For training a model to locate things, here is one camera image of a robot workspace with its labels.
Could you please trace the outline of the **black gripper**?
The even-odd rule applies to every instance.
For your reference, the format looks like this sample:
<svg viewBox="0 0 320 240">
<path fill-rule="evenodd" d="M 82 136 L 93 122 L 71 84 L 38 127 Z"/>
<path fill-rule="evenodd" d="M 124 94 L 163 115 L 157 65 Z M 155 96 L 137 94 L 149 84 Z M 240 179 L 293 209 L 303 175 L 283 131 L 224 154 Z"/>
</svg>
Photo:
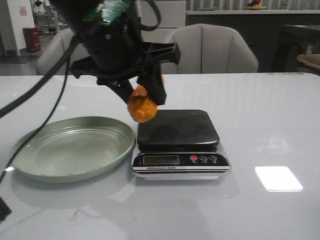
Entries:
<svg viewBox="0 0 320 240">
<path fill-rule="evenodd" d="M 86 21 L 83 15 L 71 15 L 69 27 L 89 56 L 71 64 L 70 72 L 79 78 L 95 76 L 100 85 L 109 86 L 125 103 L 134 89 L 129 79 L 145 88 L 156 105 L 164 105 L 167 94 L 161 64 L 178 64 L 181 51 L 175 42 L 146 42 L 141 35 L 149 28 L 135 14 L 121 14 L 108 25 L 99 20 Z"/>
</svg>

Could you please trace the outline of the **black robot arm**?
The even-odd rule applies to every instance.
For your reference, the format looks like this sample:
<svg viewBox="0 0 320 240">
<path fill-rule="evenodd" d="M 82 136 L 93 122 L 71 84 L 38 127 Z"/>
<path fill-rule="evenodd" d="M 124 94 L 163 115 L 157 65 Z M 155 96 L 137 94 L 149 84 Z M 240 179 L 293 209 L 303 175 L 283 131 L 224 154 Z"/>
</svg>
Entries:
<svg viewBox="0 0 320 240">
<path fill-rule="evenodd" d="M 143 40 L 141 33 L 158 25 L 142 24 L 133 0 L 53 0 L 51 5 L 73 32 L 73 43 L 88 52 L 72 63 L 73 76 L 95 76 L 125 103 L 134 90 L 130 79 L 137 77 L 157 105 L 165 103 L 161 65 L 179 63 L 181 52 L 176 43 Z"/>
</svg>

